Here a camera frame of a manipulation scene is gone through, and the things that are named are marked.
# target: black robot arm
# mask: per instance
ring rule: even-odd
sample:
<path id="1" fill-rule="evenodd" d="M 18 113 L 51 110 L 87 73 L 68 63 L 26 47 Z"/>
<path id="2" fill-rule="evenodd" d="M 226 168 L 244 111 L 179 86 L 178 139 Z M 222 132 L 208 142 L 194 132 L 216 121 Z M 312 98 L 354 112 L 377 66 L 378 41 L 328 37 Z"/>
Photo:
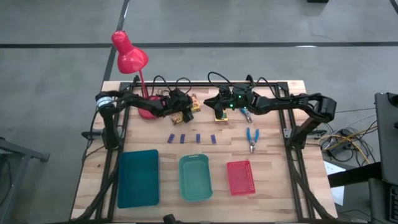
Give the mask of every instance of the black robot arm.
<path id="1" fill-rule="evenodd" d="M 147 110 L 156 117 L 182 112 L 184 122 L 189 122 L 193 119 L 191 112 L 192 98 L 178 88 L 170 91 L 169 96 L 159 97 L 159 100 L 147 100 L 129 91 L 102 91 L 96 95 L 98 111 L 105 125 L 102 134 L 105 148 L 117 149 L 119 147 L 119 133 L 113 120 L 113 115 L 119 113 L 127 106 Z M 120 106 L 116 107 L 114 102 L 120 102 Z"/>
<path id="2" fill-rule="evenodd" d="M 302 125 L 290 132 L 288 146 L 304 148 L 307 134 L 319 124 L 328 123 L 335 117 L 336 101 L 322 96 L 320 93 L 298 96 L 268 98 L 251 91 L 248 83 L 235 84 L 231 91 L 228 86 L 220 86 L 219 93 L 204 101 L 204 104 L 213 108 L 217 119 L 223 115 L 223 109 L 246 108 L 256 115 L 266 114 L 274 110 L 301 109 L 309 115 Z"/>

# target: yellow cable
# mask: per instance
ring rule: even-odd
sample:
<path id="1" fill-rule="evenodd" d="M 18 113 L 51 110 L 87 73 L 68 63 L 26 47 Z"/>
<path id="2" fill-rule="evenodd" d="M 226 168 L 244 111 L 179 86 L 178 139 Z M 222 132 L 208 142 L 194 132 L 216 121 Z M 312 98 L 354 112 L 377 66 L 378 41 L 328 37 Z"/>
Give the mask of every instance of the yellow cable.
<path id="1" fill-rule="evenodd" d="M 347 136 L 346 138 L 350 139 L 351 137 L 360 135 L 360 134 L 365 133 L 365 132 L 367 132 L 367 131 L 373 131 L 373 130 L 376 129 L 376 128 L 377 128 L 377 126 L 371 127 L 371 128 L 369 128 L 369 129 L 366 129 L 366 130 L 363 130 L 363 131 L 360 131 L 360 132 L 351 134 L 351 135 Z M 322 139 L 325 139 L 325 138 L 328 138 L 328 137 L 332 137 L 332 136 L 330 136 L 330 135 L 322 136 L 322 137 L 318 140 L 318 142 L 321 141 Z M 343 143 L 343 142 L 338 142 L 338 143 L 336 143 L 336 144 L 334 144 L 334 145 L 332 145 L 332 146 L 330 146 L 330 147 L 327 147 L 326 149 L 333 149 L 334 147 L 337 147 L 337 146 L 340 145 L 341 143 Z"/>
<path id="2" fill-rule="evenodd" d="M 328 135 L 328 136 L 322 136 L 322 138 L 320 138 L 319 140 L 322 140 L 322 139 L 327 138 L 327 137 L 342 138 L 342 139 L 344 139 L 344 140 L 349 141 L 349 142 L 362 154 L 362 156 L 365 158 L 366 162 L 367 162 L 368 164 L 370 164 L 368 158 L 366 158 L 366 156 L 365 156 L 365 154 L 363 153 L 362 149 L 361 149 L 360 147 L 358 147 L 358 146 L 355 144 L 355 142 L 353 142 L 351 139 L 349 139 L 349 138 L 347 138 L 347 137 L 344 137 L 344 136 L 337 135 L 337 134 L 331 134 L 331 135 Z"/>

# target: blue plastic tray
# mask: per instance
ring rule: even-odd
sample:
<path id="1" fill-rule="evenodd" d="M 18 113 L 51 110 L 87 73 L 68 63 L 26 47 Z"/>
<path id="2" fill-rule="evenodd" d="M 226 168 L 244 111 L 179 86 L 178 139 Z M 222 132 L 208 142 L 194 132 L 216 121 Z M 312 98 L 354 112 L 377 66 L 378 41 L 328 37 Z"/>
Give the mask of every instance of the blue plastic tray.
<path id="1" fill-rule="evenodd" d="M 157 205 L 159 200 L 158 151 L 124 152 L 119 164 L 118 207 Z"/>
<path id="2" fill-rule="evenodd" d="M 213 195 L 209 158 L 204 154 L 184 156 L 179 162 L 180 193 L 188 202 L 207 200 Z"/>

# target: lamp base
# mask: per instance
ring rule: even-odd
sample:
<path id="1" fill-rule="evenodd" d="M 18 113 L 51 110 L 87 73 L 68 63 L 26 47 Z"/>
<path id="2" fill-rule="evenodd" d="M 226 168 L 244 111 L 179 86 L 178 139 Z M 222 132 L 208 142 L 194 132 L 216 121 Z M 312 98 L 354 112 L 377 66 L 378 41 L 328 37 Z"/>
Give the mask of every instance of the lamp base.
<path id="1" fill-rule="evenodd" d="M 150 100 L 159 100 L 160 97 L 158 97 L 158 96 L 150 96 L 149 99 Z M 149 111 L 144 110 L 144 109 L 138 109 L 138 113 L 141 116 L 141 118 L 144 118 L 144 119 L 156 119 L 157 118 L 152 113 L 150 113 Z"/>

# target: lamp shade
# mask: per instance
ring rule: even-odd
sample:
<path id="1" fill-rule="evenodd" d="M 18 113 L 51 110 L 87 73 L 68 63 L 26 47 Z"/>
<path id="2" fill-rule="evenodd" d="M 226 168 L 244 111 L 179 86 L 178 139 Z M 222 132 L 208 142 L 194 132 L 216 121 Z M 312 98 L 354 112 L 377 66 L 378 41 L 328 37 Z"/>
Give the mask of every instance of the lamp shade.
<path id="1" fill-rule="evenodd" d="M 116 31 L 112 35 L 112 42 L 119 52 L 118 68 L 123 74 L 131 74 L 143 69 L 148 63 L 148 55 L 133 46 L 124 31 Z"/>

